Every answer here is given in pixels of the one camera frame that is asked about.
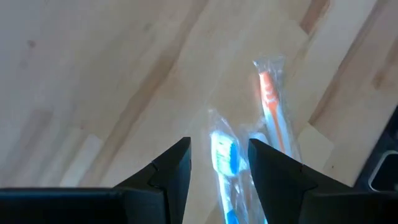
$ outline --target black plastic object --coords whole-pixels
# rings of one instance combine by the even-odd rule
[[[398,191],[398,106],[368,157],[354,188]]]
[[[249,163],[269,224],[398,223],[395,192],[358,192],[256,139]]]
[[[190,138],[111,189],[1,189],[0,223],[182,223]]]

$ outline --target wooden floor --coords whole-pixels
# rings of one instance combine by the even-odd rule
[[[286,56],[304,163],[353,185],[398,104],[394,0],[0,2],[0,186],[113,186],[192,137],[185,223],[217,223],[208,109],[261,116]]]

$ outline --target wood plank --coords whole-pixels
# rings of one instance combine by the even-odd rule
[[[348,185],[398,104],[397,11],[397,1],[379,1],[311,119],[335,145],[327,174]]]
[[[297,71],[288,77],[285,86],[295,134],[301,132],[315,111],[375,3],[333,1],[322,26],[302,49]]]
[[[35,110],[23,125],[22,133],[15,146],[10,151],[2,151],[1,161],[1,185],[12,186],[15,179],[24,169],[24,164],[29,162],[34,151],[38,149],[40,140],[46,133],[51,123],[52,113],[47,110]]]
[[[13,2],[15,6],[6,4],[1,10],[22,14],[18,7],[23,1]],[[22,54],[2,67],[0,76],[0,158],[7,157],[30,114],[41,108],[107,138],[156,55],[174,39],[191,3],[54,0],[26,6],[32,11],[21,18],[35,19],[36,26],[27,29],[23,21],[24,26],[1,27],[7,34],[2,37],[18,37],[2,39],[1,46],[21,48]],[[1,15],[12,19],[12,14]],[[24,41],[19,29],[24,30]]]
[[[104,148],[96,158],[94,166],[90,167],[85,175],[83,185],[88,185],[89,182],[95,180],[98,182],[102,178],[118,149],[124,144],[130,129],[139,119],[154,93],[167,79],[170,70],[180,55],[181,48],[190,34],[190,30],[198,20],[198,16],[204,10],[206,4],[206,1],[198,1],[188,8],[187,17],[179,24],[180,27],[174,40],[160,53],[139,89],[129,99],[126,108],[105,141]]]
[[[306,32],[311,33],[317,23],[323,18],[330,5],[330,0],[312,0],[307,12],[303,16],[300,27]]]
[[[300,144],[302,162],[324,174],[324,166],[334,149],[333,143],[310,124],[304,127],[297,141]]]
[[[279,0],[280,7],[287,13],[289,19],[294,20],[298,24],[302,22],[308,10],[311,8],[313,0]]]
[[[80,180],[93,163],[102,148],[103,142],[90,134],[84,140],[60,182],[61,187],[78,187]]]
[[[69,127],[66,132],[65,139],[60,144],[59,150],[42,172],[38,184],[40,187],[60,186],[61,180],[74,160],[77,151],[87,138],[87,134],[80,128]]]

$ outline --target toothbrush handle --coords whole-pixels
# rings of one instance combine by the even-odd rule
[[[227,193],[228,183],[225,176],[218,174],[220,184],[221,203],[223,204],[224,219],[226,224],[239,224],[238,218],[233,210],[231,197]]]

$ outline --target plastic wrapper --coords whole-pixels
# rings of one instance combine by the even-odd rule
[[[284,59],[283,56],[263,57],[254,62],[264,112],[257,123],[241,124],[238,130],[233,130],[216,110],[209,110],[211,160],[227,224],[267,223],[249,168],[249,139],[258,139],[301,161],[282,91]]]

